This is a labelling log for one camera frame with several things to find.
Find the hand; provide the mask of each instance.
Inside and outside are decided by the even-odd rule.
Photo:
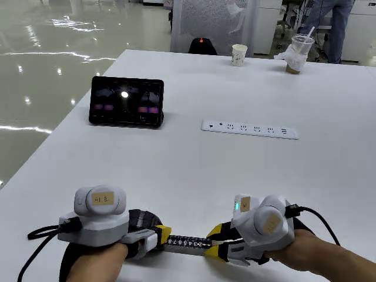
[[[67,282],[114,282],[127,254],[127,246],[118,243],[84,255],[70,269]]]
[[[298,271],[310,271],[318,274],[321,258],[335,245],[322,241],[306,230],[295,230],[295,240],[280,251],[268,251],[266,257],[280,261],[289,268]]]

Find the paper label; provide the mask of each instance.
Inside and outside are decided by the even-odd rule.
[[[247,212],[251,209],[251,197],[241,198],[240,202],[240,212]]]
[[[280,222],[281,219],[278,216],[276,216],[275,214],[271,214],[263,226],[264,233],[273,233],[275,229],[278,227],[278,224],[280,224]]]
[[[92,194],[93,206],[104,206],[107,204],[113,204],[113,192],[101,192]]]

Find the white table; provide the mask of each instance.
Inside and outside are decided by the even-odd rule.
[[[376,67],[374,66],[367,66],[367,69],[369,72],[371,72],[371,74],[375,77],[376,79]]]
[[[155,212],[173,234],[205,236],[229,221],[236,193],[280,193],[317,209],[346,248],[375,260],[376,80],[364,67],[126,51],[107,76],[165,82],[160,130],[90,126],[89,93],[0,191],[0,272],[15,281],[40,241],[35,228],[72,210],[76,189],[126,189],[128,207]],[[202,119],[297,129],[300,140],[202,132]],[[303,222],[331,241],[315,217]],[[66,243],[52,240],[24,281],[57,281]],[[324,281],[278,263],[249,268],[163,253],[126,263],[118,281]]]

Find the power strip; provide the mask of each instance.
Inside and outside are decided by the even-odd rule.
[[[203,120],[201,130],[298,140],[297,132],[288,127],[250,125],[241,122]]]

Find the black cable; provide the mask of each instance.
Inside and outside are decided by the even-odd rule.
[[[320,214],[318,213],[317,211],[309,208],[309,207],[300,207],[301,210],[303,211],[307,211],[307,212],[310,212],[310,213],[313,213],[315,216],[317,216],[325,225],[325,227],[327,228],[327,230],[329,231],[331,237],[333,238],[334,242],[337,244],[337,245],[341,245],[340,242],[338,241],[337,237],[335,236],[333,230],[331,229],[331,227],[329,226],[329,224],[327,223],[327,221],[325,220],[325,218]]]
[[[34,253],[30,256],[30,258],[28,259],[28,261],[25,263],[25,265],[23,266],[23,268],[21,269],[21,271],[19,272],[18,274],[18,278],[17,278],[17,282],[22,282],[22,278],[24,276],[24,273],[26,271],[26,269],[28,269],[29,265],[33,262],[33,260],[35,259],[35,257],[41,252],[41,250],[47,245],[48,242],[51,241],[52,238],[54,238],[59,232],[57,230],[55,230],[55,232],[51,235],[49,235],[39,246],[38,248],[36,248],[36,250],[34,251]]]
[[[59,228],[58,225],[51,225],[51,226],[39,228],[39,229],[34,230],[33,232],[30,232],[28,234],[28,240],[35,240],[35,239],[38,239],[38,238],[47,237],[47,236],[51,235],[54,231],[56,231],[58,228]]]
[[[320,52],[322,51],[322,49],[321,49],[320,39],[318,38],[318,28],[320,26],[320,18],[321,18],[321,12],[323,11],[323,4],[324,4],[324,0],[321,1],[320,13],[318,15],[317,28],[316,28],[316,38],[317,38],[318,49]]]
[[[334,242],[336,243],[336,245],[338,245],[338,246],[341,245],[340,242],[337,239],[337,236],[335,236],[333,230],[331,229],[331,227],[329,226],[329,224],[327,223],[325,218],[320,213],[318,213],[317,211],[315,211],[315,210],[313,210],[309,207],[300,207],[297,204],[292,204],[292,205],[286,207],[285,216],[286,216],[286,218],[290,219],[292,217],[299,216],[300,213],[303,212],[303,211],[310,212],[310,213],[314,214],[315,216],[317,216],[322,221],[322,223],[324,223],[325,227],[329,231],[329,233],[330,233],[331,237],[333,238]]]
[[[46,227],[42,227],[37,230],[34,230],[33,232],[30,232],[28,234],[28,240],[35,240],[35,239],[42,238],[42,237],[47,237],[47,238],[38,246],[38,248],[36,248],[34,253],[30,256],[27,262],[23,265],[21,271],[18,274],[17,282],[22,282],[22,278],[25,274],[26,269],[28,269],[30,264],[35,259],[35,257],[37,257],[37,255],[47,245],[47,243],[51,241],[52,238],[54,238],[59,233],[77,232],[81,229],[82,229],[82,223],[80,221],[80,218],[76,216],[76,217],[71,217],[70,219],[65,220],[60,225],[46,226]]]

